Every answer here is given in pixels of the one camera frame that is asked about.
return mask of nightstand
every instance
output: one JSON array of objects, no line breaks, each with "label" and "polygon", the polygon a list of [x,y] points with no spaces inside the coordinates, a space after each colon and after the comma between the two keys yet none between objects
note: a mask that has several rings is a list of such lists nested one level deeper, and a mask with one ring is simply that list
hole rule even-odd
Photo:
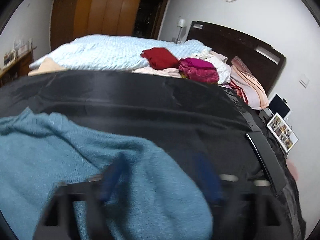
[{"label": "nightstand", "polygon": [[30,72],[29,65],[33,63],[33,51],[35,49],[36,47],[28,50],[2,70],[0,73],[0,87],[16,78],[28,75]]}]

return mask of white bedsheet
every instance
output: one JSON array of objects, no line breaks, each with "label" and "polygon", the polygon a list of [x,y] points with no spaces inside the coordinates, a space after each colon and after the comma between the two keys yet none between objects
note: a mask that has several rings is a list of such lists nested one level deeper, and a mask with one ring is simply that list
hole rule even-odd
[{"label": "white bedsheet", "polygon": [[175,44],[135,37],[89,35],[60,46],[32,63],[30,68],[38,68],[46,57],[50,57],[67,69],[134,70],[149,66],[148,60],[140,54],[154,47],[167,48],[178,59],[203,50],[211,51],[211,48],[196,40]]},{"label": "white bedsheet", "polygon": [[155,70],[149,66],[149,67],[142,67],[142,68],[133,70],[132,73],[181,78],[181,75],[179,74],[179,70],[177,68],[166,68],[163,70]]}]

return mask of wardrobe door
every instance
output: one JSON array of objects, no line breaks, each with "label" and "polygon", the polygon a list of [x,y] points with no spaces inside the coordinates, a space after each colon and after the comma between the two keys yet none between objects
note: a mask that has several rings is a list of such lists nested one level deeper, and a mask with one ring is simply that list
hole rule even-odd
[{"label": "wardrobe door", "polygon": [[87,35],[88,20],[92,0],[78,0],[73,27],[73,38],[79,38]]},{"label": "wardrobe door", "polygon": [[102,34],[116,35],[123,0],[108,0],[104,12]]},{"label": "wardrobe door", "polygon": [[73,41],[77,0],[54,0],[51,14],[51,51]]},{"label": "wardrobe door", "polygon": [[131,36],[140,0],[123,0],[118,21],[117,35]]},{"label": "wardrobe door", "polygon": [[108,0],[92,0],[88,22],[88,35],[101,34],[104,12]]}]

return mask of clothes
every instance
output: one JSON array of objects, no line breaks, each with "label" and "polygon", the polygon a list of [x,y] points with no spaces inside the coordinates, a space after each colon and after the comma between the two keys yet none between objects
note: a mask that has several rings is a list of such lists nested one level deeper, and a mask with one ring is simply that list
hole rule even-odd
[{"label": "clothes", "polygon": [[142,68],[138,68],[136,70],[133,70],[132,73],[181,78],[181,75],[179,74],[179,70],[177,68],[166,68],[163,70],[155,70],[152,67],[142,67]]},{"label": "clothes", "polygon": [[55,63],[52,58],[46,57],[38,69],[29,72],[28,77],[51,72],[66,71],[67,69]]},{"label": "clothes", "polygon": [[193,53],[191,57],[203,59],[212,63],[219,74],[219,85],[230,82],[231,68],[228,64],[226,64],[226,61],[228,60],[227,57],[214,51],[210,51],[210,53],[208,53],[206,50],[203,50],[201,53]]},{"label": "clothes", "polygon": [[247,97],[248,105],[254,110],[262,110],[269,106],[268,97],[256,78],[248,70],[248,67],[239,58],[235,57],[231,63],[231,80],[241,87]]},{"label": "clothes", "polygon": [[27,108],[0,119],[0,153],[0,209],[19,240],[32,239],[55,183],[85,181],[120,154],[130,166],[129,183],[120,180],[106,203],[116,240],[211,237],[212,215],[201,191],[146,139],[91,130],[61,114]]},{"label": "clothes", "polygon": [[212,63],[204,61],[199,58],[187,57],[186,59],[180,60],[180,62],[181,61],[184,61],[189,67],[195,67],[198,69],[214,69],[214,70],[216,70]]},{"label": "clothes", "polygon": [[218,75],[219,75],[219,80],[218,80],[219,85],[230,82],[230,80],[231,80],[230,79],[230,71],[229,71],[230,66],[228,64],[222,62],[221,60],[219,60],[215,56],[209,57],[209,58],[205,59],[204,61],[210,62],[216,68]]},{"label": "clothes", "polygon": [[178,68],[178,59],[166,48],[152,48],[144,50],[141,57],[146,58],[155,70]]},{"label": "clothes", "polygon": [[228,58],[218,54],[217,52],[211,50],[210,52],[208,52],[207,50],[203,50],[200,53],[192,53],[190,57],[193,58],[200,58],[200,59],[207,59],[209,57],[217,57],[220,61],[227,63]]},{"label": "clothes", "polygon": [[236,94],[237,94],[240,98],[242,98],[242,100],[243,100],[246,104],[248,104],[247,96],[246,96],[246,94],[244,93],[244,90],[243,90],[241,87],[237,86],[236,83],[235,83],[233,80],[230,81],[229,86],[230,86],[231,89],[233,89],[233,90],[236,92]]},{"label": "clothes", "polygon": [[215,68],[199,69],[189,66],[185,60],[180,61],[179,70],[184,76],[194,81],[216,83],[219,80],[219,75]]}]

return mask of red folded cloth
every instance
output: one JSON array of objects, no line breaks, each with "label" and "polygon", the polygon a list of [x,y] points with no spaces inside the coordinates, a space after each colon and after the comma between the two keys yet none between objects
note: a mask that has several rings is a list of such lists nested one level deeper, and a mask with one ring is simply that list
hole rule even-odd
[{"label": "red folded cloth", "polygon": [[179,66],[179,60],[166,48],[146,49],[141,57],[146,58],[155,70],[178,68]]}]

